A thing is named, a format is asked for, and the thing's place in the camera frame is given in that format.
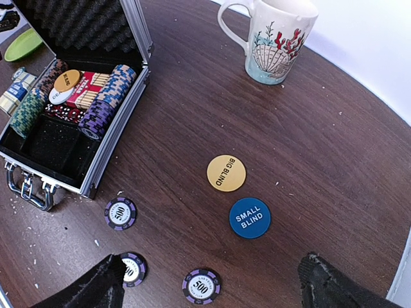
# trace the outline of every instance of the green plate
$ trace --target green plate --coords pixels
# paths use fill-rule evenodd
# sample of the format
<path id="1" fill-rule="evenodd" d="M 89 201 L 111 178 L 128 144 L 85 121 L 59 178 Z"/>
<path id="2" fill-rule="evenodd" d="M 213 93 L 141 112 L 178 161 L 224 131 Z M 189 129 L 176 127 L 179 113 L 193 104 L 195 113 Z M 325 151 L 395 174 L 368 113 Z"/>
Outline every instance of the green plate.
<path id="1" fill-rule="evenodd" d="M 38 48 L 43 41 L 35 33 L 34 29 L 29 29 L 23 34 L 19 35 L 6 50 L 4 59 L 7 62 L 13 62 L 30 54 Z"/>

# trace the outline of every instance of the poker chip case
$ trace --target poker chip case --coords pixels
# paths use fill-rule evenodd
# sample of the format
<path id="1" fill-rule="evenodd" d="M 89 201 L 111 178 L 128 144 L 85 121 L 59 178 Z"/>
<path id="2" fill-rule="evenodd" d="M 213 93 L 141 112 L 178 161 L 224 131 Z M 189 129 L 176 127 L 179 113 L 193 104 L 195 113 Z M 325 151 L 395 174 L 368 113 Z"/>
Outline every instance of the poker chip case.
<path id="1" fill-rule="evenodd" d="M 110 74 L 124 64 L 137 73 L 100 141 L 87 138 L 76 124 L 45 114 L 38 116 L 25 139 L 10 127 L 10 121 L 0 136 L 8 186 L 26 201 L 50 210 L 58 188 L 94 198 L 110 156 L 148 84 L 153 44 L 139 0 L 15 0 L 14 4 L 55 59 L 70 69 Z M 17 167 L 24 176 L 21 185 L 13 178 Z M 36 176 L 42 181 L 43 197 L 34 193 Z"/>

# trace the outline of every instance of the mug handle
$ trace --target mug handle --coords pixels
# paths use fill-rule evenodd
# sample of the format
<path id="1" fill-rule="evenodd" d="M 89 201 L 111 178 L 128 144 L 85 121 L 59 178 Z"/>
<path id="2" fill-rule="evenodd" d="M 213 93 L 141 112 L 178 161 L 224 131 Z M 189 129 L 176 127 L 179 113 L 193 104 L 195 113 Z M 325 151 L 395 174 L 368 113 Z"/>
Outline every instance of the mug handle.
<path id="1" fill-rule="evenodd" d="M 249 11 L 250 16 L 251 17 L 253 16 L 254 0 L 226 0 L 221 5 L 220 9 L 218 10 L 217 20 L 218 20 L 218 23 L 221 29 L 223 29 L 225 34 L 227 34 L 230 39 L 235 41 L 235 43 L 239 44 L 244 49 L 245 56 L 247 56 L 249 53 L 249 45 L 250 45 L 249 42 L 245 42 L 241 37 L 235 34 L 229 27 L 227 27 L 227 25 L 223 21 L 224 11 L 228 9 L 230 6 L 236 5 L 236 4 L 245 6 L 247 10 Z"/>

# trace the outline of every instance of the foam lining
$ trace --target foam lining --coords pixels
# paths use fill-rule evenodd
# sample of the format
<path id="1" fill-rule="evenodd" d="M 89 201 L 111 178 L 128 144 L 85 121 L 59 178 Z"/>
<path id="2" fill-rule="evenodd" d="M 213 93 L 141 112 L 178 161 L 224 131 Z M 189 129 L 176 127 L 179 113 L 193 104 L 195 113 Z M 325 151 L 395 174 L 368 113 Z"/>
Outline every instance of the foam lining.
<path id="1" fill-rule="evenodd" d="M 143 59 L 119 0 L 15 0 L 25 18 L 64 61 L 121 63 Z"/>

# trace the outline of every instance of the ceramic mug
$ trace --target ceramic mug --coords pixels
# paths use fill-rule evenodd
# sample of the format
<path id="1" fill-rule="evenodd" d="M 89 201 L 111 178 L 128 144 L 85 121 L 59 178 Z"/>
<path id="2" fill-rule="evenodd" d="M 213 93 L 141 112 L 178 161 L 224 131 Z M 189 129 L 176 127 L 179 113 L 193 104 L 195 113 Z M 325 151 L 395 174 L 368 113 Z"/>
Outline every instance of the ceramic mug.
<path id="1" fill-rule="evenodd" d="M 222 15 L 232 5 L 250 13 L 249 40 L 231 31 Z M 267 85 L 284 81 L 318 17 L 310 0 L 226 0 L 218 11 L 218 23 L 245 52 L 245 70 L 251 78 Z"/>

